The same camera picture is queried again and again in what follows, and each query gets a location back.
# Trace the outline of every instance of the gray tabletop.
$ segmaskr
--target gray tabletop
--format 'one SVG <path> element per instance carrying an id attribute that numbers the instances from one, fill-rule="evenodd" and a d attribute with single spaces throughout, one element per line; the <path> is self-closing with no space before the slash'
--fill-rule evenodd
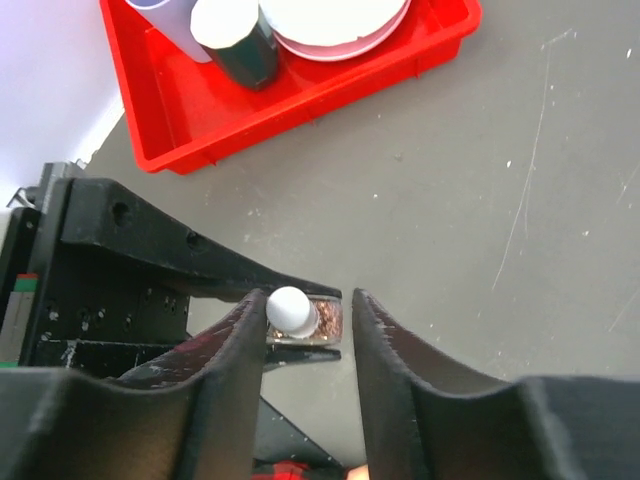
<path id="1" fill-rule="evenodd" d="M 640 7 L 483 3 L 455 62 L 315 126 L 179 177 L 138 171 L 120 125 L 89 173 L 347 302 L 369 289 L 492 375 L 637 373 Z M 194 303 L 191 329 L 225 309 Z M 342 348 L 339 364 L 269 374 L 263 392 L 358 463 L 349 328 Z"/>

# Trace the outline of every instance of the scratch on table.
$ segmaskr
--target scratch on table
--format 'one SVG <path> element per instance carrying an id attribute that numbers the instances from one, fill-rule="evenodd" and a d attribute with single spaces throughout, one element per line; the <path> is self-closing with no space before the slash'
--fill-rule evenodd
<path id="1" fill-rule="evenodd" d="M 496 279 L 493 281 L 493 286 L 491 287 L 491 291 L 495 290 L 496 285 L 498 284 L 498 280 L 500 279 L 500 275 L 502 274 L 502 270 L 504 269 L 504 264 L 507 261 L 507 256 L 509 255 L 509 247 L 511 246 L 511 240 L 513 240 L 513 232 L 516 230 L 516 225 L 518 224 L 518 218 L 520 217 L 520 212 L 522 211 L 522 206 L 525 201 L 525 197 L 527 197 L 527 208 L 525 209 L 525 233 L 528 236 L 528 211 L 529 211 L 529 202 L 527 192 L 530 192 L 531 189 L 531 175 L 536 166 L 536 154 L 538 152 L 538 143 L 540 141 L 540 132 L 542 131 L 542 121 L 544 119 L 544 111 L 545 106 L 547 104 L 547 91 L 549 90 L 549 70 L 551 68 L 551 50 L 547 53 L 547 68 L 544 75 L 544 93 L 542 94 L 542 107 L 540 108 L 540 118 L 538 119 L 538 128 L 536 130 L 536 138 L 533 142 L 533 151 L 531 153 L 531 161 L 529 162 L 529 171 L 527 172 L 527 178 L 524 181 L 524 188 L 522 189 L 522 195 L 520 195 L 520 203 L 518 204 L 518 210 L 516 211 L 516 216 L 513 219 L 513 225 L 511 225 L 511 232 L 509 233 L 509 239 L 507 240 L 507 246 L 504 250 L 504 255 L 502 256 L 502 262 L 500 263 L 500 268 L 498 269 L 498 273 L 496 275 Z"/>
<path id="2" fill-rule="evenodd" d="M 557 37 L 553 37 L 551 40 L 549 40 L 548 42 L 545 42 L 542 44 L 542 46 L 540 47 L 540 51 L 544 50 L 547 47 L 550 47 L 551 45 L 553 45 L 556 42 L 559 42 L 560 40 L 564 40 L 565 38 L 567 38 L 569 36 L 569 34 L 574 33 L 573 28 L 570 28 L 569 30 L 567 30 L 564 33 L 561 33 L 560 35 L 558 35 Z M 573 35 L 573 38 L 576 38 L 578 32 L 575 32 Z"/>
<path id="3" fill-rule="evenodd" d="M 638 165 L 636 165 L 636 168 L 633 169 L 633 172 L 631 172 L 631 175 L 629 175 L 629 178 L 627 179 L 627 181 L 622 184 L 622 191 L 620 192 L 620 196 L 618 197 L 618 200 L 616 200 L 616 205 L 620 203 L 620 200 L 622 200 L 622 197 L 624 197 L 624 194 L 627 191 L 627 188 L 633 181 L 633 177 L 635 177 L 636 173 L 638 173 L 638 169 L 640 169 L 640 162 L 638 162 Z"/>
<path id="4" fill-rule="evenodd" d="M 611 333 L 613 331 L 613 329 L 615 328 L 615 326 L 618 324 L 618 322 L 620 321 L 620 319 L 622 318 L 622 316 L 625 314 L 625 312 L 627 311 L 627 309 L 631 306 L 631 304 L 633 303 L 633 301 L 636 299 L 636 297 L 638 296 L 638 294 L 640 293 L 640 287 L 638 287 L 638 289 L 636 290 L 636 293 L 633 294 L 633 296 L 629 299 L 629 301 L 627 303 L 624 304 L 624 307 L 622 307 L 622 310 L 620 310 L 620 313 L 618 314 L 618 316 L 616 317 L 616 319 L 613 321 L 613 323 L 611 324 L 611 326 L 609 327 L 609 333 Z"/>

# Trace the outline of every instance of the red tray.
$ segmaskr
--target red tray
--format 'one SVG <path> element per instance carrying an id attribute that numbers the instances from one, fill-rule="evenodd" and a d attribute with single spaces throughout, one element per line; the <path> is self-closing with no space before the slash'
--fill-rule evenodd
<path id="1" fill-rule="evenodd" d="M 360 57 L 318 63 L 281 48 L 278 79 L 254 93 L 191 61 L 124 0 L 100 4 L 138 166 L 180 174 L 453 59 L 482 17 L 478 0 L 413 0 Z"/>

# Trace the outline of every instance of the white wall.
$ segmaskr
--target white wall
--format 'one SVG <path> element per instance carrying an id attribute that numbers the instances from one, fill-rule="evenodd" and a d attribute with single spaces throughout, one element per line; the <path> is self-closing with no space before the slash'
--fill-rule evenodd
<path id="1" fill-rule="evenodd" d="M 0 206 L 122 115 L 98 0 L 0 0 Z"/>

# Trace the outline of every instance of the pink plate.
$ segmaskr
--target pink plate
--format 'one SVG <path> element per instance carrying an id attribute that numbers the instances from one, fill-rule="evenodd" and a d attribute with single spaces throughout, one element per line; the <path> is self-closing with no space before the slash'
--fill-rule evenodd
<path id="1" fill-rule="evenodd" d="M 340 60 L 346 60 L 348 58 L 362 55 L 384 42 L 389 35 L 398 28 L 398 25 L 402 23 L 402 20 L 409 10 L 410 4 L 411 0 L 406 0 L 400 11 L 379 30 L 372 34 L 359 38 L 354 42 L 343 43 L 342 45 L 336 45 L 333 47 L 304 45 L 302 43 L 289 40 L 278 32 L 274 33 L 280 44 L 295 55 L 306 58 L 307 60 L 315 60 L 316 62 L 338 62 Z"/>

